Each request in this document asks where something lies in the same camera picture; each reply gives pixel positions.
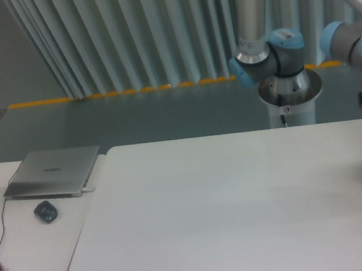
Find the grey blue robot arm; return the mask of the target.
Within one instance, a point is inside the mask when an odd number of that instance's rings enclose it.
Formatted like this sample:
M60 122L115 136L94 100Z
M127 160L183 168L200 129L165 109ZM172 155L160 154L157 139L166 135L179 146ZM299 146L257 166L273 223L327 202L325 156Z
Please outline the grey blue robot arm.
M362 13L362 0L345 0ZM265 36L265 0L237 0L239 42L229 67L243 86L259 85L260 98L280 110L274 124L286 126L286 108L317 98L322 89L318 75L304 66L301 33L278 28ZM362 19L329 23L321 34L320 48L329 58L362 72ZM362 107L362 92L359 94Z

